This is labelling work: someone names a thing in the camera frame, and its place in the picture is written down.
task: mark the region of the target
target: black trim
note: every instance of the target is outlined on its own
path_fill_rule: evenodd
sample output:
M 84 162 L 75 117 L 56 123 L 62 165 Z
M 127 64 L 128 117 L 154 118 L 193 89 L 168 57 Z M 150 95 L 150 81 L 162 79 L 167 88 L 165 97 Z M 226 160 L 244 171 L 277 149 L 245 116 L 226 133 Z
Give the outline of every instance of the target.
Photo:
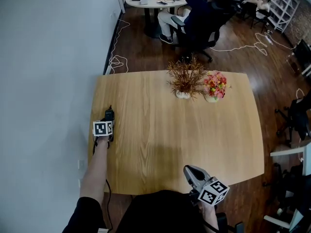
M 120 11 L 120 15 L 119 15 L 118 19 L 121 19 L 121 16 L 122 16 L 122 10 Z M 115 38 L 116 38 L 116 35 L 117 35 L 117 31 L 118 31 L 119 25 L 120 25 L 120 20 L 117 20 L 116 27 L 115 27 L 115 30 L 113 32 L 113 35 L 112 35 L 112 38 L 111 38 L 111 42 L 110 42 L 110 46 L 109 46 L 109 50 L 108 50 L 108 53 L 107 53 L 107 58 L 106 58 L 105 66 L 104 66 L 103 75 L 105 75 L 105 73 L 107 71 L 107 68 L 109 66 L 109 59 L 110 59 L 111 51 L 112 51 L 112 48 L 113 48 L 113 44 L 115 43 Z
M 288 42 L 288 44 L 290 44 L 291 48 L 294 48 L 294 45 L 291 43 L 291 41 L 289 40 L 289 38 L 287 37 L 287 35 L 285 33 L 282 33 L 282 36 L 284 37 L 284 39 Z

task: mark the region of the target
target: sleeve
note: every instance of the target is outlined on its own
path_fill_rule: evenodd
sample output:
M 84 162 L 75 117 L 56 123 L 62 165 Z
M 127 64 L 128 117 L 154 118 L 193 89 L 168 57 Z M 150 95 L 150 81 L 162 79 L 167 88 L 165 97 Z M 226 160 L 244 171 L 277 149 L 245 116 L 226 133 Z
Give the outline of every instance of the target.
M 186 0 L 186 2 L 192 9 L 197 11 L 199 10 L 203 11 L 204 8 L 206 7 L 206 2 L 203 0 Z
M 83 197 L 79 198 L 63 233 L 97 233 L 99 228 L 106 229 L 100 204 L 95 199 Z

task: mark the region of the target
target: flower pot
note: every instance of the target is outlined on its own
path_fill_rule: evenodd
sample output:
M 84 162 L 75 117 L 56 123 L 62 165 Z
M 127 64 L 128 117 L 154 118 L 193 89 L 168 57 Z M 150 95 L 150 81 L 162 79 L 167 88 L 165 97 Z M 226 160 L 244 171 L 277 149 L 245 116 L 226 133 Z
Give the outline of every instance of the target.
M 216 103 L 219 100 L 219 98 L 211 97 L 209 94 L 205 95 L 205 99 L 206 99 L 207 102 L 210 102 L 210 103 Z
M 179 99 L 189 99 L 190 93 L 176 91 L 176 97 L 178 97 Z

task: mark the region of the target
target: brick wall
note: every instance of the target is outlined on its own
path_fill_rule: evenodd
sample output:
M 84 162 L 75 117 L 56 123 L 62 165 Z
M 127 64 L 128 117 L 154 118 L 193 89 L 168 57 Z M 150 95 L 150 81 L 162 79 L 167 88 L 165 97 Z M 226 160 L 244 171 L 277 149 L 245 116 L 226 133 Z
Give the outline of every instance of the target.
M 311 4 L 306 0 L 298 1 L 300 4 L 284 33 L 294 45 L 300 39 L 311 44 Z

